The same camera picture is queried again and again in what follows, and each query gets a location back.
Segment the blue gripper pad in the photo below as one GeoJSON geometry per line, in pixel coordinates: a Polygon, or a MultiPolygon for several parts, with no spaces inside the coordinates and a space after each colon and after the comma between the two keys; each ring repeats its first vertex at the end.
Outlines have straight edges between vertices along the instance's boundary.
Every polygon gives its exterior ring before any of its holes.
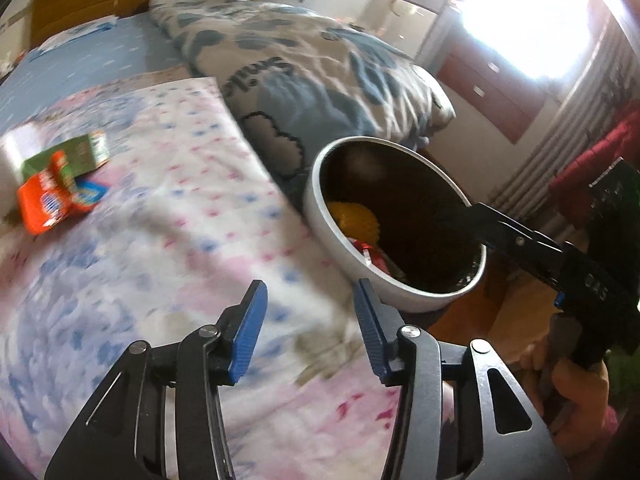
{"type": "Polygon", "coordinates": [[[267,286],[259,282],[234,337],[229,367],[229,378],[232,384],[236,384],[249,367],[264,315],[267,312],[267,299],[267,286]]]}
{"type": "Polygon", "coordinates": [[[353,307],[358,317],[371,369],[380,378],[380,382],[385,383],[392,370],[385,352],[387,343],[385,333],[372,304],[376,301],[380,304],[369,280],[358,280],[358,283],[353,287],[353,307]]]}

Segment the person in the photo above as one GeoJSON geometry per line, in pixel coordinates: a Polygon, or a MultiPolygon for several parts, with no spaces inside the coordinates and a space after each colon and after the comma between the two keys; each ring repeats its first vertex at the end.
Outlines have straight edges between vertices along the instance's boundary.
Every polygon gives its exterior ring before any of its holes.
{"type": "MultiPolygon", "coordinates": [[[[524,370],[522,387],[533,406],[544,415],[538,395],[540,371],[546,363],[546,337],[527,347],[520,357],[524,370]]],[[[609,375],[604,362],[584,370],[567,358],[554,365],[551,380],[556,390],[575,404],[575,409],[560,428],[550,428],[556,446],[562,451],[574,478],[586,478],[601,459],[618,422],[609,407],[609,375]]]]}

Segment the red cloth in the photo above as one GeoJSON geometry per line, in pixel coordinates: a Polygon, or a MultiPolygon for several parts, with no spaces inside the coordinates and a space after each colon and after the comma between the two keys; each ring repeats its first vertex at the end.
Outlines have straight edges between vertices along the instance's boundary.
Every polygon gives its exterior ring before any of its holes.
{"type": "Polygon", "coordinates": [[[619,156],[640,168],[640,101],[631,101],[623,107],[616,118],[616,126],[549,185],[558,211],[576,228],[584,227],[589,218],[592,202],[589,184],[619,156]]]}

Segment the yellow ball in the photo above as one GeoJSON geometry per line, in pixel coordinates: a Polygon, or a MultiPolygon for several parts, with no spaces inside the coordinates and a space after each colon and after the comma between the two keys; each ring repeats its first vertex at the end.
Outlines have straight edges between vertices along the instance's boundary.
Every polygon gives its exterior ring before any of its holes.
{"type": "Polygon", "coordinates": [[[378,245],[380,224],[368,208],[353,202],[328,202],[326,206],[343,235],[374,247],[378,245]]]}

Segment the bright window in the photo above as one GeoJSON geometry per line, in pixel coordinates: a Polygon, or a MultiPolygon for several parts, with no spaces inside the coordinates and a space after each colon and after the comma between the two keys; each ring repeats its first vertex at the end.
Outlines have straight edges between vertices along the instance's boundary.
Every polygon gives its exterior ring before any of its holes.
{"type": "Polygon", "coordinates": [[[590,41],[589,0],[466,0],[466,30],[532,78],[559,79],[590,41]]]}

